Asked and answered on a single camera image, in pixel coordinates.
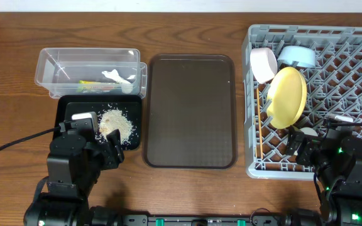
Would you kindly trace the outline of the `white green cup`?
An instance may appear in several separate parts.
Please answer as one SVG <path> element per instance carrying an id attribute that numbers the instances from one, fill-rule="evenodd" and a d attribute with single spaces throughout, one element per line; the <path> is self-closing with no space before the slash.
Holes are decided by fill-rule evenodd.
<path id="1" fill-rule="evenodd" d="M 305 135 L 315 136 L 315 137 L 318 136 L 318 133 L 313 128 L 310 127 L 303 127 L 299 129 L 299 131 L 303 132 Z"/>

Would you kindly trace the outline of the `rice pile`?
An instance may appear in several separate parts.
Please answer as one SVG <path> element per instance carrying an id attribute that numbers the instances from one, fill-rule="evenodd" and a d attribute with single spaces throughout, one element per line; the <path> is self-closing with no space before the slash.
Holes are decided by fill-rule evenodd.
<path id="1" fill-rule="evenodd" d="M 136 130 L 136 126 L 127 118 L 128 111 L 120 110 L 113 105 L 108 110 L 97 113 L 98 130 L 96 140 L 100 143 L 107 141 L 107 136 L 118 129 L 120 131 L 120 142 L 122 145 L 131 144 L 131 135 Z"/>

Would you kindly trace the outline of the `white tissue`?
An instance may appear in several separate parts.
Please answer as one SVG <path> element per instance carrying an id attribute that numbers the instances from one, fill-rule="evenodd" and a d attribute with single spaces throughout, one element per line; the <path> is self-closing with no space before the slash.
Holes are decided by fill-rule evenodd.
<path id="1" fill-rule="evenodd" d="M 113 81 L 111 87 L 105 87 L 105 92 L 122 92 L 123 94 L 130 94 L 133 91 L 133 85 L 125 78 L 121 77 L 116 69 L 112 71 L 103 71 L 102 74 Z"/>

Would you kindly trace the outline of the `yellow plastic plate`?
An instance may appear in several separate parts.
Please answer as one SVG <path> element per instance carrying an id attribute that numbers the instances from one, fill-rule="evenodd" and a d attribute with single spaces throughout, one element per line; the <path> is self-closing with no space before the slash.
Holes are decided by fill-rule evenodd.
<path id="1" fill-rule="evenodd" d="M 266 114 L 276 129 L 295 124 L 302 115 L 307 100 L 307 84 L 304 76 L 294 67 L 281 69 L 271 81 L 267 100 L 271 103 Z"/>

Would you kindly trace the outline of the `wooden chopstick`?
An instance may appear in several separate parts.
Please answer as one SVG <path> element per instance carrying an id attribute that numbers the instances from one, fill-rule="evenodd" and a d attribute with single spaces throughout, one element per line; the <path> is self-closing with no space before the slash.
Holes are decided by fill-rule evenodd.
<path id="1" fill-rule="evenodd" d="M 260 91 L 259 88 L 256 89 L 256 100 L 257 100 L 257 114 L 258 114 L 258 134 L 260 140 L 260 159 L 263 159 L 263 140 L 262 140 L 262 130 L 261 130 L 261 110 L 260 110 Z"/>

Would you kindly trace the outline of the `light blue bowl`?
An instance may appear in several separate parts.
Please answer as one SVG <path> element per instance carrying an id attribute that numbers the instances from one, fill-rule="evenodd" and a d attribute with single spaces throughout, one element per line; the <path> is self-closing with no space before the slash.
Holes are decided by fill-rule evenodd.
<path id="1" fill-rule="evenodd" d="M 286 46 L 279 54 L 278 61 L 287 65 L 297 63 L 297 67 L 314 68 L 315 51 L 303 46 Z"/>

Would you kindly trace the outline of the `pink plastic bowl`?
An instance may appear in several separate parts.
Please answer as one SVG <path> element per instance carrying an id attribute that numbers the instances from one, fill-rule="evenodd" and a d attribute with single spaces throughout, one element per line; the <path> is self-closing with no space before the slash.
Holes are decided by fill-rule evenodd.
<path id="1" fill-rule="evenodd" d="M 269 48 L 252 49 L 250 65 L 254 78 L 260 84 L 272 80 L 277 74 L 277 59 Z"/>

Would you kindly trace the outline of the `green snack wrapper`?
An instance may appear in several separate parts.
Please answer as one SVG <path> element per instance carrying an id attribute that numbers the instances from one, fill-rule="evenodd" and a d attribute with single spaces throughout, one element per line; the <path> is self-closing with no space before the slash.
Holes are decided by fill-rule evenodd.
<path id="1" fill-rule="evenodd" d="M 78 93 L 104 93 L 116 89 L 116 83 L 79 80 Z"/>

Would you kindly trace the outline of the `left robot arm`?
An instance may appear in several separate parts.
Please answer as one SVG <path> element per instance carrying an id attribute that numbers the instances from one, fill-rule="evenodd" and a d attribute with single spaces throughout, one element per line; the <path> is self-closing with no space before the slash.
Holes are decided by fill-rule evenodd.
<path id="1" fill-rule="evenodd" d="M 91 119 L 64 121 L 50 143 L 48 176 L 36 186 L 25 225 L 122 225 L 123 218 L 106 207 L 90 207 L 88 197 L 103 170 L 112 170 L 124 161 L 118 129 L 107 142 L 95 139 L 97 123 Z"/>

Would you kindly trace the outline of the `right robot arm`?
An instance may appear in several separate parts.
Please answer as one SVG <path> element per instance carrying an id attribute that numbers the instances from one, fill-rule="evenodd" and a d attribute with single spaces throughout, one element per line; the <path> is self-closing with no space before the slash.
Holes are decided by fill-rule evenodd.
<path id="1" fill-rule="evenodd" d="M 362 139 L 353 136 L 354 127 L 331 123 L 324 137 L 289 128 L 287 153 L 314 169 L 320 211 L 293 210 L 284 225 L 362 225 Z"/>

